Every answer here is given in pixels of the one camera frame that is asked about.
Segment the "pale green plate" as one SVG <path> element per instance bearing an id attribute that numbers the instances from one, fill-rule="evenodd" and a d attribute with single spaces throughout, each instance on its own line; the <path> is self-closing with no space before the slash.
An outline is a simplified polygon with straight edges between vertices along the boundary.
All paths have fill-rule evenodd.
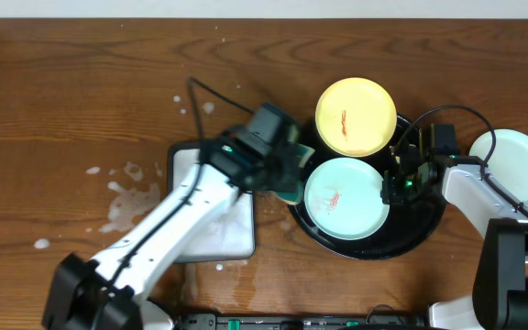
<path id="1" fill-rule="evenodd" d="M 496 129 L 495 137 L 489 168 L 503 187 L 528 206 L 528 136 L 516 130 Z"/>

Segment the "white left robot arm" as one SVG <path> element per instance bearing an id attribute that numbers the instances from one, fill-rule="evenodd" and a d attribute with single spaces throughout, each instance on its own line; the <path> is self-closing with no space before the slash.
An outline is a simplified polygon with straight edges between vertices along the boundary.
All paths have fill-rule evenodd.
<path id="1" fill-rule="evenodd" d="M 56 268 L 42 316 L 46 329 L 172 329 L 149 301 L 158 280 L 209 222 L 246 192 L 298 194 L 314 149 L 282 138 L 222 135 L 203 141 L 187 176 L 127 235 L 85 261 Z"/>

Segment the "light blue plate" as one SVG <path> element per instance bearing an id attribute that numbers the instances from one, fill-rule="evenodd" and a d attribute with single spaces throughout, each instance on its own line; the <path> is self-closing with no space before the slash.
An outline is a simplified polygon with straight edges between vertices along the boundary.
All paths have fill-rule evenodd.
<path id="1" fill-rule="evenodd" d="M 305 183 L 304 204 L 312 222 L 342 240 L 373 235 L 390 207 L 380 196 L 382 176 L 359 159 L 335 158 L 319 165 Z"/>

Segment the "green yellow sponge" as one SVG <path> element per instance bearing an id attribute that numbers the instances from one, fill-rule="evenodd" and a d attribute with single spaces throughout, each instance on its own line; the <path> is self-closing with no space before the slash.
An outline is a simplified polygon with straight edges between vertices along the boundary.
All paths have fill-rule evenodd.
<path id="1" fill-rule="evenodd" d="M 297 205 L 303 200 L 304 195 L 304 168 L 315 150 L 303 144 L 296 144 L 291 153 L 291 165 L 285 172 L 285 180 L 288 188 L 281 191 L 273 191 L 273 195 L 288 205 Z"/>

